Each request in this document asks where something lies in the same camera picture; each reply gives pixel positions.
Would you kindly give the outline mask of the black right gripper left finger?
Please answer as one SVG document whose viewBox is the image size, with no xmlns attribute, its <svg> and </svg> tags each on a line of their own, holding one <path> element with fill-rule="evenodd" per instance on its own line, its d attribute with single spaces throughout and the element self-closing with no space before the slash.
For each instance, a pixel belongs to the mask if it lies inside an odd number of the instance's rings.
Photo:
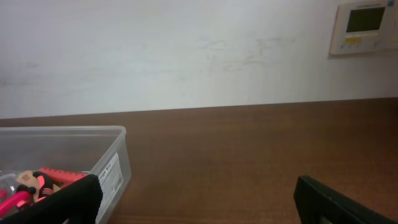
<svg viewBox="0 0 398 224">
<path fill-rule="evenodd" d="M 1 224 L 95 224 L 103 191 L 98 176 L 89 174 L 68 187 L 3 218 Z"/>
</svg>

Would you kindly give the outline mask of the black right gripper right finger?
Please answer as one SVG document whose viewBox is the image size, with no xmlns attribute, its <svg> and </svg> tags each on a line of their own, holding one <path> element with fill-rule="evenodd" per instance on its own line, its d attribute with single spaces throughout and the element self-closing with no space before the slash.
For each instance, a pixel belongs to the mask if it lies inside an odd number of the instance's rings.
<svg viewBox="0 0 398 224">
<path fill-rule="evenodd" d="M 298 177 L 294 200 L 302 224 L 397 224 L 308 175 Z"/>
</svg>

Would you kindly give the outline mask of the wooden handled orange scraper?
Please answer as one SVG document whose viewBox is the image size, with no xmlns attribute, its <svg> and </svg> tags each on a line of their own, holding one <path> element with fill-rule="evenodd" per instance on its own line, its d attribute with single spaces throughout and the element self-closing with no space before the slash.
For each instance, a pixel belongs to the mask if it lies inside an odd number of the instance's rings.
<svg viewBox="0 0 398 224">
<path fill-rule="evenodd" d="M 33 200 L 36 202 L 39 198 L 40 182 L 33 176 L 33 172 L 31 170 L 24 171 L 19 174 L 16 180 L 19 184 L 34 187 L 36 189 L 36 192 L 33 194 Z"/>
</svg>

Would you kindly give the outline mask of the orange black long nose pliers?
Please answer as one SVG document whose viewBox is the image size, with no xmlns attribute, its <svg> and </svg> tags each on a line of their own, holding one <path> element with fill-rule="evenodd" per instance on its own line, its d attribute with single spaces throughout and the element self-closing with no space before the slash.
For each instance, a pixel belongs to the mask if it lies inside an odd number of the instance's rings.
<svg viewBox="0 0 398 224">
<path fill-rule="evenodd" d="M 34 171 L 33 176 L 36 177 L 40 182 L 39 198 L 36 202 L 53 194 L 53 182 L 49 176 L 39 171 Z M 34 187 L 28 187 L 23 184 L 20 185 L 22 186 L 22 190 L 28 190 L 32 194 L 33 198 L 33 194 L 36 192 L 36 189 Z"/>
</svg>

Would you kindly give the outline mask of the red black diagonal cutters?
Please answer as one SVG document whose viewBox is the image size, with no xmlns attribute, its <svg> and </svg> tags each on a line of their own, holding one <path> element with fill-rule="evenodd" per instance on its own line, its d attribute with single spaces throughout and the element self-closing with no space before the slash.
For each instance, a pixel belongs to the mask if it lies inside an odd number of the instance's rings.
<svg viewBox="0 0 398 224">
<path fill-rule="evenodd" d="M 29 201 L 32 194 L 28 191 L 19 191 L 1 203 L 1 218 L 14 207 L 21 207 Z"/>
</svg>

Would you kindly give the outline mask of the orange socket bit holder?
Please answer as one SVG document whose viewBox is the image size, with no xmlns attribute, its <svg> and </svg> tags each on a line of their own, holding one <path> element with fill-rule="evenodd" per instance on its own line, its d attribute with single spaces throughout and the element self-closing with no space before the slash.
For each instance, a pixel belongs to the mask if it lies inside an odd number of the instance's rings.
<svg viewBox="0 0 398 224">
<path fill-rule="evenodd" d="M 39 172 L 42 172 L 49 176 L 53 181 L 60 182 L 63 185 L 72 184 L 86 176 L 86 173 L 81 172 L 70 172 L 65 170 L 40 168 Z"/>
</svg>

